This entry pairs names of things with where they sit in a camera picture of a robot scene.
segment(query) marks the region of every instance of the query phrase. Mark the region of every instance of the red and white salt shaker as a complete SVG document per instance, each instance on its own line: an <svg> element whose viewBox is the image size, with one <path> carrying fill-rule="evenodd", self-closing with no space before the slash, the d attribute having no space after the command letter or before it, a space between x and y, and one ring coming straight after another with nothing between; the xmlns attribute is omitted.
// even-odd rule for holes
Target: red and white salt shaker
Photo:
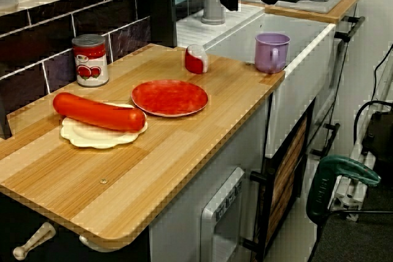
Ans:
<svg viewBox="0 0 393 262"><path fill-rule="evenodd" d="M202 74L208 71L208 55L203 46L192 44L185 50L185 68L191 73Z"/></svg>

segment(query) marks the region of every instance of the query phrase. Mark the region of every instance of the white sink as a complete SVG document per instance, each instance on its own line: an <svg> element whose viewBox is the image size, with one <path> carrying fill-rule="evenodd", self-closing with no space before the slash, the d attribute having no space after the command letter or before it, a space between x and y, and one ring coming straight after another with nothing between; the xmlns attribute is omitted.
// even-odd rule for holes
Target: white sink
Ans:
<svg viewBox="0 0 393 262"><path fill-rule="evenodd" d="M254 63L257 34L279 32L290 37L285 81L273 94L265 152L271 158L329 74L335 25L270 15L259 7L242 5L241 9L240 13L231 12L231 22L221 26L203 25L198 21L199 15L188 17L181 25L177 24L177 36L180 46L200 44L210 54L248 63ZM237 22L233 21L236 13L239 15Z"/></svg>

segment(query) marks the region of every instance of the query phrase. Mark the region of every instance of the white grout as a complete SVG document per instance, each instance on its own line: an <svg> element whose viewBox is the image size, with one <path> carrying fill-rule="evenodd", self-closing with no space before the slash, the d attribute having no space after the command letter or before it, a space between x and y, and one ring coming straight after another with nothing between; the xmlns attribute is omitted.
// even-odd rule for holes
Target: white grout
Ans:
<svg viewBox="0 0 393 262"><path fill-rule="evenodd" d="M29 66L23 67L23 68L21 68L21 69L17 69L16 71L13 71L13 72L11 72L11 73L9 73L9 74L7 74L7 75L4 75L4 76L0 77L0 80L3 80L3 79L5 79L5 78L8 78L8 77L10 77L10 76L13 76L13 75L15 75L15 74L17 74L17 73L19 73L19 72L22 72L22 71L24 71L24 70L27 70L27 69L29 69L29 68L31 68L31 67L34 67L35 65L36 65L36 64L30 64Z"/></svg>
<svg viewBox="0 0 393 262"><path fill-rule="evenodd" d="M8 77L10 77L10 76L12 76L12 75L15 75L16 73L19 73L19 72L22 72L22 71L24 71L24 70L27 70L27 69L29 69L29 68L31 68L31 67L34 67L34 66L37 65L37 64L41 64L41 63L43 63L44 61L50 60L51 58L54 58L54 57L59 56L59 55L62 55L62 54L64 54L64 53L68 52L68 51L71 51L71 48L66 49L66 50L63 50L62 52L56 53L55 55L52 55L52 56L50 56L50 57L48 57L48 58L44 58L43 60L40 60L40 61L38 61L38 62L36 62L36 63L34 63L34 64L29 64L28 66L25 66L25 67L23 67L23 68L21 68L21 69L17 69L16 71L13 71L13 72L11 72L11 73L9 73L9 74L7 74L7 75L4 75L4 76L0 77L0 80L3 80L3 79L8 78Z"/></svg>
<svg viewBox="0 0 393 262"><path fill-rule="evenodd" d="M45 71L44 62L42 62L42 70L44 71L45 84L47 85L48 93L50 93L49 81L48 81L47 73L46 73L46 71Z"/></svg>
<svg viewBox="0 0 393 262"><path fill-rule="evenodd" d="M147 17L145 17L145 18L142 18L142 19L140 19L140 20L136 20L136 21L134 21L134 22L132 22L132 23L129 23L129 24L127 24L127 25L124 25L124 26L118 27L117 29L114 29L114 30L112 30L112 31L109 31L109 32L108 32L108 34L109 34L109 33L116 32L117 30L120 30L120 29L127 28L128 26L131 26L131 25L133 25L133 24L135 24L135 23L138 23L138 22L140 22L140 21L144 21L144 20L146 20L147 18L150 18L150 16L147 16Z"/></svg>
<svg viewBox="0 0 393 262"><path fill-rule="evenodd" d="M27 10L27 19L29 20L29 26L31 26L30 13L29 13L28 9L26 9L26 10Z"/></svg>
<svg viewBox="0 0 393 262"><path fill-rule="evenodd" d="M111 63L113 63L112 42L111 42L111 35L109 33L108 33L108 43L109 43L109 50L111 51Z"/></svg>
<svg viewBox="0 0 393 262"><path fill-rule="evenodd" d="M135 15L136 15L136 19L138 19L138 3L135 0Z"/></svg>
<svg viewBox="0 0 393 262"><path fill-rule="evenodd" d="M74 30L74 37L76 37L75 22L74 22L74 15L73 14L71 14L71 21L72 21L72 29Z"/></svg>
<svg viewBox="0 0 393 262"><path fill-rule="evenodd" d="M34 25L29 25L29 26L26 26L26 27L23 27L23 28L20 28L20 29L16 29L16 30L14 30L14 31L11 31L11 32L8 32L8 33L5 33L5 34L0 35L0 38L2 38L2 37L4 37L4 36L7 36L7 35L10 35L10 34L13 34L13 33L17 33L17 32L23 31L23 30L25 30L25 29L30 29L30 28L33 28L33 27L36 27L36 26L39 26L39 25L48 23L48 22L53 21L53 20L57 20L58 18L65 17L65 16L67 16L67 15L72 15L72 14L74 14L74 13L76 13L76 12L81 12L81 11L83 11L83 10L85 10L85 9L91 9L91 8L94 7L94 6L98 6L98 5L100 5L100 4L108 3L109 1L112 1L112 0L105 0L105 1L97 2L97 3L92 4L92 5L90 5L90 6L86 6L86 7L82 8L82 9L77 9L77 10L74 10L74 11L72 11L72 12L68 12L68 13L65 13L65 14L63 14L63 15L58 15L57 17L50 18L50 19L48 19L48 20L40 21L40 22L38 22L38 23L36 23L36 24L34 24Z"/></svg>

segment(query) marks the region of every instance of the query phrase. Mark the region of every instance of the wooden countertop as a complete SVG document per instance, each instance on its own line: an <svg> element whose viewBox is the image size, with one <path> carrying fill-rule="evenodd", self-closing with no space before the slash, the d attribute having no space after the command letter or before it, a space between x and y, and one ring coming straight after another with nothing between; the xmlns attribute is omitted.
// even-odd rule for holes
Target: wooden countertop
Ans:
<svg viewBox="0 0 393 262"><path fill-rule="evenodd" d="M14 136L0 140L0 192L102 247L131 243L284 80L284 71L268 75L219 56L196 75L182 66L183 56L183 48L148 45L109 65L108 84L74 82L10 114ZM209 104L189 117L148 115L144 134L106 150L60 136L57 93L132 103L132 89L155 79L199 85Z"/></svg>
<svg viewBox="0 0 393 262"><path fill-rule="evenodd" d="M343 19L347 11L349 11L359 0L341 0L329 13L307 12L305 10L288 9L285 7L268 6L262 3L254 3L242 1L243 4L250 6L260 6L265 8L266 13L274 15L283 15L285 17L303 18L312 21L321 21L323 23L338 24Z"/></svg>

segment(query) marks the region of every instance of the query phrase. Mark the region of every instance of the purple mug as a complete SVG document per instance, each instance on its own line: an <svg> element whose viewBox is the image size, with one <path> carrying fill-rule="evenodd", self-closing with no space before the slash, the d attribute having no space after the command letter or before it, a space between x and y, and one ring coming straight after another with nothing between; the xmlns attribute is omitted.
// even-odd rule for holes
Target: purple mug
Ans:
<svg viewBox="0 0 393 262"><path fill-rule="evenodd" d="M256 68L269 74L284 69L290 38L279 33L261 33L255 39Z"/></svg>

